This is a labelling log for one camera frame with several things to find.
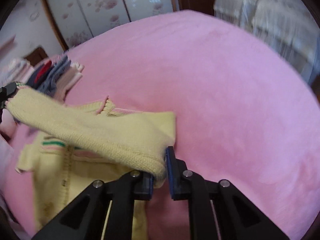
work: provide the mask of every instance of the folded clothes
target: folded clothes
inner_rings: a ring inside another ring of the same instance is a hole
[[[47,77],[48,77],[48,75],[49,75],[49,73],[51,72],[52,69],[53,69],[53,66],[51,65],[51,61],[49,61],[46,64],[44,64],[44,66],[42,66],[42,68],[38,72],[37,76],[35,77],[35,82],[32,85],[32,88],[33,89],[38,89],[42,85],[42,83],[47,79]]]
[[[82,74],[76,67],[70,68],[58,79],[57,90],[53,98],[57,101],[63,102],[67,92],[76,84],[82,77]]]
[[[27,72],[17,81],[25,84],[28,81],[28,79],[31,77],[31,75],[33,74],[34,71],[35,71],[34,67],[30,66],[30,68],[27,70]]]
[[[4,87],[12,81],[16,81],[17,76],[21,70],[27,65],[30,66],[30,62],[26,59],[16,58],[13,59],[9,65],[1,68],[0,70],[0,87]]]
[[[47,78],[37,88],[37,90],[45,95],[53,96],[56,92],[56,82],[62,76],[62,74],[70,68],[71,61],[68,60],[68,56],[65,55],[60,61],[53,65]]]
[[[21,79],[25,76],[25,74],[29,71],[30,68],[33,68],[30,64],[26,64],[15,77],[14,81],[21,82]]]
[[[84,65],[82,65],[78,62],[72,62],[70,67],[76,68],[79,72],[81,72],[84,69]]]
[[[35,83],[51,68],[52,62],[49,60],[44,66],[39,70],[35,78]]]
[[[35,68],[35,71],[32,73],[32,75],[29,77],[28,81],[25,83],[27,86],[32,87],[35,83],[35,79],[39,73],[39,71],[42,69],[44,66],[44,63],[42,63],[40,66]]]

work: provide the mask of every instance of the pink cloth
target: pink cloth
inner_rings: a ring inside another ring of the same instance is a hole
[[[32,66],[30,66],[28,71],[18,81],[21,83],[26,83],[34,71],[35,71],[35,69]]]
[[[192,11],[116,27],[68,53],[86,66],[66,97],[81,105],[107,95],[118,107],[177,114],[176,155],[205,179],[230,179],[292,240],[320,210],[320,111],[299,75],[245,31]],[[31,142],[21,125],[16,155]],[[31,174],[14,163],[5,196],[34,233]],[[148,204],[150,239],[187,239],[186,202],[168,187]]]
[[[32,68],[30,64],[26,64],[22,70],[20,70],[19,74],[14,78],[14,81],[21,82],[21,79],[27,74],[29,69]]]

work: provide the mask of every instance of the yellow knit sweater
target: yellow knit sweater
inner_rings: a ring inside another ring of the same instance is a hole
[[[96,114],[101,102],[67,107],[29,88],[6,108],[43,131],[25,146],[17,165],[19,172],[33,172],[37,229],[96,179],[112,181],[132,169],[152,173],[158,185],[164,179],[165,148],[175,141],[171,112],[123,115],[108,100]],[[148,239],[144,201],[135,201],[132,239]]]

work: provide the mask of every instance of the gray cloth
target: gray cloth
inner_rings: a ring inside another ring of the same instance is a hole
[[[68,56],[65,55],[60,61],[54,64],[46,80],[38,87],[37,91],[53,97],[57,90],[57,80],[70,68],[70,64],[71,60],[68,60]]]

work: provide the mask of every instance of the pink trim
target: pink trim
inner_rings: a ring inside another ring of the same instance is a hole
[[[43,150],[61,150],[63,149],[64,147],[60,146],[42,146],[41,147]]]
[[[121,113],[121,114],[134,114],[134,113],[142,113],[142,111],[137,111],[137,110],[131,110],[131,109],[124,109],[124,108],[118,108],[115,107],[113,112]]]
[[[100,108],[96,110],[96,113],[97,113],[97,114],[101,114],[101,112],[103,111],[103,109],[104,109],[105,106],[106,106],[106,103],[107,103],[108,99],[109,99],[109,96],[107,96],[107,97],[105,98],[105,100],[103,100],[103,103],[101,104]]]
[[[88,157],[88,158],[102,159],[102,157],[97,155],[96,153],[89,152],[89,151],[83,151],[83,150],[75,150],[73,155],[77,156],[77,157]]]

